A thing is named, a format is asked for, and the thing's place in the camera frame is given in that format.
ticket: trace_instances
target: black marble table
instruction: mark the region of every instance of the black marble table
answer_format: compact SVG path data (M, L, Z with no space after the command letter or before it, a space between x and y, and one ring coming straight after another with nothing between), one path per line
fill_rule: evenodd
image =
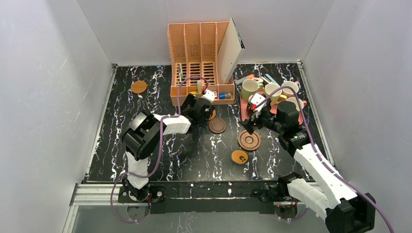
M127 170L125 148L120 142L120 133L136 117L147 109L152 113L175 114L176 108L170 99L171 66L118 67L102 127L95 146L93 160L85 183L113 182L122 171ZM299 98L308 100L306 89L301 82L298 66L290 64L244 64L234 71L234 79L249 74L256 77L270 74L278 83L299 81ZM132 93L133 82L143 80L148 90L141 95ZM163 145L163 159L151 181L262 181L275 180L278 176L293 171L311 180L310 175L282 149L277 133L265 128L258 131L262 143L258 150L249 152L249 161L237 166L229 160L234 150L240 150L237 137L244 128L240 120L240 85L236 86L236 102L232 105L217 105L217 117L226 121L227 129L222 134L213 134L207 125L190 134L167 135ZM314 120L310 103L304 108L309 129L325 154L319 131ZM155 159L151 156L149 172L154 168Z

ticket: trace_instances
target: white wall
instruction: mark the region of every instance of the white wall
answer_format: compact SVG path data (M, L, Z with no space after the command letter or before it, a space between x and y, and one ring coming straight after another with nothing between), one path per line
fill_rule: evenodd
M338 0L304 60L337 168L400 233L412 229L411 12L410 0Z
M75 0L2 0L0 41L0 229L58 233L111 64Z
M168 23L228 21L241 62L303 59L334 0L77 0L111 63L170 64Z

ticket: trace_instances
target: yellow mug handle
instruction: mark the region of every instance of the yellow mug handle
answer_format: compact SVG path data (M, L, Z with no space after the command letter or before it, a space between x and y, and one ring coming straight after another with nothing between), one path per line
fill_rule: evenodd
M282 101L285 101L285 100L287 100L287 99L288 99L288 97L286 97L285 95L280 95L279 98L278 98L277 101L276 101L276 104L278 104L278 103L280 103L280 102L282 102Z

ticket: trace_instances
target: mug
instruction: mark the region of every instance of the mug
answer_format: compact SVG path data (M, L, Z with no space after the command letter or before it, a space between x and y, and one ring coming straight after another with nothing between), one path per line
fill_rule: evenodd
M266 97L268 97L273 91L275 91L275 90L278 89L278 88L280 88L280 86L277 85L277 84L275 84L275 83L267 84L267 85L265 86L265 95L266 95ZM284 100L286 100L287 98L288 98L288 97L282 95L282 90L278 90L276 93L274 93L274 94L270 97L270 99L271 99L271 106L273 106L273 105L275 105L275 104L278 104L279 102L284 101Z
M240 96L243 100L248 101L249 97L254 93L262 89L263 83L258 83L256 80L247 79L242 82L242 89L240 90Z
M301 100L301 99L298 99L299 100L299 103L300 103L300 106L302 107L302 109L306 106L306 104L308 103L308 102L306 102L306 100ZM292 103L294 103L295 105L296 105L296 110L299 112L300 110L299 110L299 106L297 105L297 101L296 101L296 97L290 97L290 98L288 98L286 101L289 101L289 102L292 102Z
M282 83L282 86L290 86L296 93L299 91L299 86L295 82L286 81ZM288 88L282 89L282 94L288 98L294 96L293 92Z

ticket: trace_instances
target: round coaster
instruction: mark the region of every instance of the round coaster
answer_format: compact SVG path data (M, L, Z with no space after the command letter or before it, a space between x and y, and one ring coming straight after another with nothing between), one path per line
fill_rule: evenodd
M213 118L209 121L209 130L212 133L223 133L226 130L226 122L222 118Z
M235 150L230 157L230 161L239 166L244 165L248 159L247 153L242 150Z
M250 135L246 130L242 131L238 137L240 147L245 150L252 151L259 148L262 140L257 132Z
M216 116L216 109L213 110L212 115L210 115L208 120L212 120Z
M140 94L145 92L147 89L147 84L144 81L136 81L132 84L133 93Z

